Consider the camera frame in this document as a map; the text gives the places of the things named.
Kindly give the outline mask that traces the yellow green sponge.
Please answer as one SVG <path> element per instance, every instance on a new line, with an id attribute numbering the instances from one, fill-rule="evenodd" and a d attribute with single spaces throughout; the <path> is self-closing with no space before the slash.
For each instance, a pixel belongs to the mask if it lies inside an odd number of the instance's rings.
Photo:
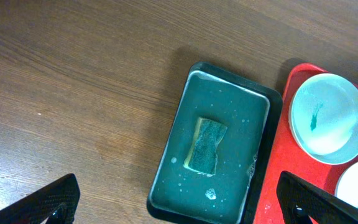
<path id="1" fill-rule="evenodd" d="M 218 162 L 217 148 L 226 131 L 227 126 L 220 122 L 198 118 L 184 168 L 202 175 L 214 176 Z"/>

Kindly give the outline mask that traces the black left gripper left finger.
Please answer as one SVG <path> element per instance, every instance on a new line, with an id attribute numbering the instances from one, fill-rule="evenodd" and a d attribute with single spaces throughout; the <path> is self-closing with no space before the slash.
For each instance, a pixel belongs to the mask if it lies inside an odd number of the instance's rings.
<path id="1" fill-rule="evenodd" d="M 72 224 L 80 199 L 74 174 L 67 174 L 0 210 L 0 223 Z"/>

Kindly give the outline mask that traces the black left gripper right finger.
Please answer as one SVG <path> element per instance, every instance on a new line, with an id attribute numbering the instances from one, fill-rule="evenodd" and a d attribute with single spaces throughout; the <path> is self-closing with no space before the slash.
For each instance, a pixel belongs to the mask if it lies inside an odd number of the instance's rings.
<path id="1" fill-rule="evenodd" d="M 289 171 L 281 172 L 276 194 L 285 224 L 358 224 L 358 208 Z"/>

